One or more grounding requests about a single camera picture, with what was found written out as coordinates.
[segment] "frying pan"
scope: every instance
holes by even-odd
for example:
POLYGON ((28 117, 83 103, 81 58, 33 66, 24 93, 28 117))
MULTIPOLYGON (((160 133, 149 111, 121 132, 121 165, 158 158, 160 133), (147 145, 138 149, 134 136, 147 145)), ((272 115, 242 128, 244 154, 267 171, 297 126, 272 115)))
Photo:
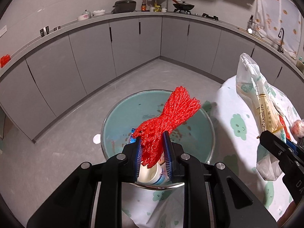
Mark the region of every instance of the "frying pan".
POLYGON ((179 9, 179 10, 182 10, 182 11, 190 11, 191 9, 194 8, 194 5, 192 4, 189 4, 189 3, 179 3, 177 2, 176 0, 172 0, 174 1, 175 3, 173 3, 173 6, 176 8, 176 9, 179 9))

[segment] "faucet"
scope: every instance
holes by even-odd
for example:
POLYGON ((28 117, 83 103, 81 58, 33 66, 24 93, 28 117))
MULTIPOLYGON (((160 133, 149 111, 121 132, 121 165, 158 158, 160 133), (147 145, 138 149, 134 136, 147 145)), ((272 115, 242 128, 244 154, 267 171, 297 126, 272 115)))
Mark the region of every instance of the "faucet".
POLYGON ((281 44, 278 48, 278 52, 283 53, 284 51, 282 49, 282 45, 283 45, 283 40, 284 40, 284 28, 282 28, 282 27, 281 27, 280 32, 279 32, 279 38, 282 38, 282 39, 281 39, 281 44))

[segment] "kitchen counter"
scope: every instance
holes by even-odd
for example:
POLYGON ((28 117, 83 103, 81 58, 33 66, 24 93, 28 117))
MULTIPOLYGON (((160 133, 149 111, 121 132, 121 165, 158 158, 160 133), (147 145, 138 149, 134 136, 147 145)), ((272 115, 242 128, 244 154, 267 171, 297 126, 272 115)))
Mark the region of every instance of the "kitchen counter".
POLYGON ((35 49, 39 45, 57 37, 57 36, 59 36, 63 33, 66 33, 68 31, 74 30, 76 28, 79 28, 79 27, 82 27, 82 26, 85 26, 85 25, 89 25, 89 24, 92 24, 92 23, 95 23, 95 22, 99 22, 99 21, 105 21, 105 20, 110 20, 110 19, 115 19, 115 18, 132 17, 132 16, 142 16, 142 15, 144 15, 144 16, 158 15, 158 16, 183 17, 183 18, 188 18, 188 19, 192 19, 192 20, 196 20, 196 21, 202 21, 202 22, 210 23, 210 24, 213 24, 213 25, 217 25, 218 27, 222 27, 222 28, 231 30, 233 32, 236 32, 236 33, 254 41, 255 43, 258 43, 258 44, 262 45, 263 47, 267 48, 269 51, 274 53, 276 56, 281 58, 287 65, 289 65, 291 68, 293 68, 293 70, 304 81, 304 75, 299 71, 299 69, 294 65, 294 63, 291 60, 288 59, 288 57, 279 53, 277 50, 275 50, 269 44, 263 42, 261 39, 255 37, 255 36, 252 36, 252 35, 244 32, 243 30, 239 30, 236 26, 226 24, 223 21, 215 21, 215 20, 203 18, 201 16, 182 14, 182 13, 173 13, 173 12, 166 12, 166 13, 162 13, 162 12, 118 13, 118 14, 108 14, 108 15, 104 15, 104 16, 100 16, 100 17, 96 17, 96 18, 91 18, 91 19, 84 20, 84 21, 78 21, 78 22, 74 21, 73 23, 69 23, 69 25, 67 25, 67 26, 63 26, 63 28, 44 36, 43 38, 39 38, 38 40, 34 41, 33 43, 28 44, 27 47, 24 47, 23 50, 19 51, 17 54, 14 54, 12 59, 2 69, 0 69, 0 77, 10 67, 12 67, 14 65, 14 63, 16 63, 22 57, 24 57, 27 53, 29 53, 30 51, 32 51, 33 49, 35 49))
POLYGON ((0 106, 36 140, 96 90, 153 59, 223 83, 236 74, 242 53, 304 117, 304 75, 288 57, 223 21, 173 12, 106 14, 33 40, 0 70, 0 106))

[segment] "countertop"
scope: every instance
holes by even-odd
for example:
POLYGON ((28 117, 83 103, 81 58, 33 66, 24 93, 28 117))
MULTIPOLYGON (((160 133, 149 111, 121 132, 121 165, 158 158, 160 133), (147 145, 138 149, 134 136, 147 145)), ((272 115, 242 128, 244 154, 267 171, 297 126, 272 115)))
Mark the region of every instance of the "countertop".
POLYGON ((267 48, 270 50, 272 53, 277 55, 279 58, 281 58, 286 64, 288 64, 293 70, 298 74, 300 78, 302 78, 304 82, 304 75, 298 70, 298 68, 292 63, 285 55, 279 53, 277 50, 275 50, 273 47, 271 47, 269 44, 263 42, 261 39, 252 36, 248 34, 245 31, 242 31, 238 29, 238 27, 230 25, 228 23, 225 23, 223 21, 214 21, 211 19, 206 19, 201 16, 195 16, 195 15, 189 15, 189 14, 182 14, 182 13, 173 13, 173 12, 131 12, 131 13, 117 13, 117 14, 106 14, 104 16, 96 17, 96 18, 91 18, 88 20, 84 21, 73 21, 71 23, 68 23, 66 25, 63 25, 61 29, 52 32, 43 38, 38 38, 27 44, 22 48, 22 50, 19 50, 16 52, 12 59, 2 68, 0 69, 0 77, 11 67, 13 66, 19 59, 24 57, 27 53, 38 47, 39 45, 51 40, 52 38, 55 38, 63 33, 66 33, 68 31, 74 30, 76 28, 89 25, 95 22, 99 21, 105 21, 105 20, 110 20, 110 19, 116 19, 116 18, 124 18, 124 17, 132 17, 132 16, 152 16, 152 15, 158 15, 158 16, 173 16, 173 17, 182 17, 182 18, 188 18, 192 20, 197 20, 197 21, 203 21, 205 23, 217 25, 218 27, 228 29, 230 31, 236 32, 244 37, 247 37, 248 39, 256 42, 259 45, 262 45, 263 47, 267 48))

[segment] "silver screw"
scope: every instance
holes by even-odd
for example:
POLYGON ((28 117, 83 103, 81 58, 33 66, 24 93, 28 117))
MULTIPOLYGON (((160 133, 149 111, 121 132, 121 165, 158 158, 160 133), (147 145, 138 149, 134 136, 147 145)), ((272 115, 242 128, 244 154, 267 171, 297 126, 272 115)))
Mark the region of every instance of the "silver screw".
POLYGON ((89 167, 90 167, 90 163, 88 163, 88 162, 84 162, 81 164, 82 169, 88 169, 89 167))
POLYGON ((225 167, 226 167, 226 166, 225 166, 224 163, 221 163, 221 162, 220 162, 220 163, 217 163, 217 164, 216 164, 216 168, 218 168, 218 169, 220 169, 220 170, 225 169, 225 167))
POLYGON ((119 160, 123 160, 123 159, 126 158, 126 156, 125 156, 124 154, 118 154, 118 155, 116 156, 116 158, 119 159, 119 160))
POLYGON ((184 160, 190 159, 190 155, 189 155, 189 154, 182 154, 180 157, 181 157, 182 159, 184 159, 184 160))

